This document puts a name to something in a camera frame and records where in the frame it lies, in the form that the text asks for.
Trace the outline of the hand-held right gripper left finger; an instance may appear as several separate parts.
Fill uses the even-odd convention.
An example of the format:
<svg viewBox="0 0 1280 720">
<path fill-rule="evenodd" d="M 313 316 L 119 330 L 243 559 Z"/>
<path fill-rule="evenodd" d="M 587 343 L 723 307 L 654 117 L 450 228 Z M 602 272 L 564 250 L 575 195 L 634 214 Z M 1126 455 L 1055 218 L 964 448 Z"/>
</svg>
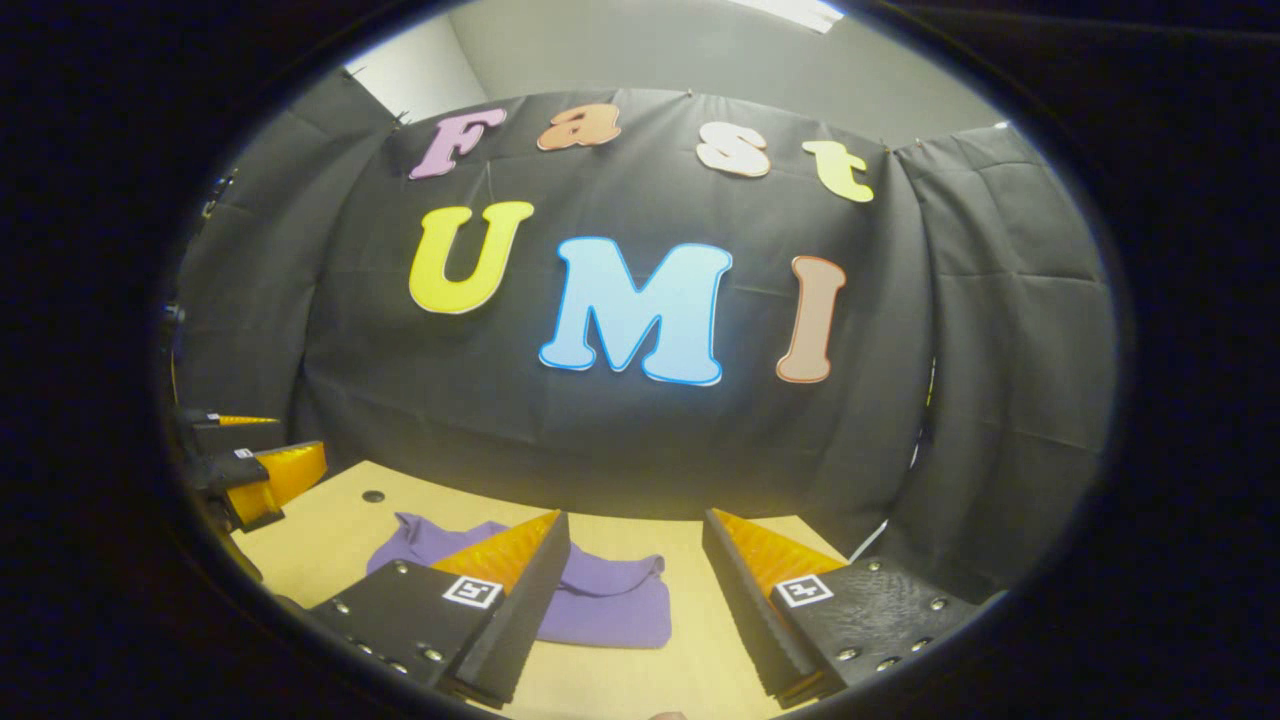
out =
<svg viewBox="0 0 1280 720">
<path fill-rule="evenodd" d="M 429 565 L 394 560 L 308 610 L 308 629 L 421 691 L 502 708 L 570 556 L 559 511 Z"/>
</svg>

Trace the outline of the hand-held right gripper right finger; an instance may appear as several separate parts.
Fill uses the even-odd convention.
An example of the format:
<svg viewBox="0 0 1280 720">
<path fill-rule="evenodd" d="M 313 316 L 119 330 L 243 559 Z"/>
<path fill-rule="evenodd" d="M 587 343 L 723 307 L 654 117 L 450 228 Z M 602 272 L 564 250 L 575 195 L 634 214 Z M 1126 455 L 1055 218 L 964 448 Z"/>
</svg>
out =
<svg viewBox="0 0 1280 720">
<path fill-rule="evenodd" d="M 719 509 L 705 511 L 701 544 L 781 708 L 872 687 L 983 611 L 888 559 L 837 561 Z"/>
</svg>

